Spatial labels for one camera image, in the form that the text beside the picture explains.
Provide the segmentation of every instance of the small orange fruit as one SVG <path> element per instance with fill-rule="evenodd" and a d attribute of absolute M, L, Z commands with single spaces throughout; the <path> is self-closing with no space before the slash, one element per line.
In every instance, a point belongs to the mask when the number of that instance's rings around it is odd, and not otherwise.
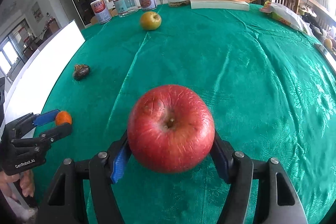
<path fill-rule="evenodd" d="M 68 122 L 69 124 L 72 124 L 72 118 L 71 118 L 71 115 L 68 112 L 62 110 L 62 111 L 58 112 L 58 114 L 56 115 L 55 124 L 57 126 L 59 126 L 59 125 L 65 123 L 65 122 Z"/>

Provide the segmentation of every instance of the green tablecloth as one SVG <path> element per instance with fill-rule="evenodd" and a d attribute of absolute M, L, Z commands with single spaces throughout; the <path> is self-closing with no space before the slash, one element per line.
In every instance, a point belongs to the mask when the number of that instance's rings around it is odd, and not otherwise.
<path fill-rule="evenodd" d="M 34 169 L 43 196 L 64 158 L 91 158 L 120 138 L 136 100 L 163 84 L 187 86 L 213 114 L 220 136 L 251 158 L 280 159 L 309 223 L 318 223 L 336 198 L 336 86 L 317 40 L 259 12 L 170 8 L 161 27 L 139 26 L 142 11 L 83 31 L 86 42 L 56 82 L 43 111 L 64 109 L 73 133 L 54 143 L 47 163 Z M 91 74 L 76 82 L 76 63 Z M 216 223 L 229 186 L 208 156 L 186 173 L 157 174 L 131 157 L 113 186 L 129 223 Z M 257 181 L 247 222 L 252 223 Z M 90 223 L 95 223 L 85 184 Z"/>

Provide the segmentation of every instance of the book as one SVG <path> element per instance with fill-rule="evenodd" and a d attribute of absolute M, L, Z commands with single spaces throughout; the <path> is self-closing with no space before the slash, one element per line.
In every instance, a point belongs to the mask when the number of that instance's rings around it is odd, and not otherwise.
<path fill-rule="evenodd" d="M 249 11 L 246 0 L 190 0 L 191 9 L 213 8 Z"/>

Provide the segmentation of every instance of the framed picture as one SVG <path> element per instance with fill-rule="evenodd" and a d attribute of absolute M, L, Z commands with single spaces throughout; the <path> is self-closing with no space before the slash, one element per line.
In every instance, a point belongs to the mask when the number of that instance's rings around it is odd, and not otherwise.
<path fill-rule="evenodd" d="M 37 2 L 35 2 L 35 4 L 33 5 L 31 11 L 33 12 L 36 22 L 39 22 L 43 18 L 43 14 Z"/>

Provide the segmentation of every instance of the human hand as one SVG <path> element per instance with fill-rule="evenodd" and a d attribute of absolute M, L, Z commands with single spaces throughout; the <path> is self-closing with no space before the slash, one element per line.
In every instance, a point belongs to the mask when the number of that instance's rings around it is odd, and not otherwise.
<path fill-rule="evenodd" d="M 16 196 L 12 193 L 7 183 L 12 183 L 20 179 L 20 174 L 13 176 L 8 176 L 5 172 L 0 172 L 0 190 L 4 195 L 17 200 Z M 35 185 L 34 185 L 34 175 L 31 170 L 23 172 L 23 177 L 20 180 L 20 187 L 22 189 L 22 194 L 27 196 L 34 196 Z"/>

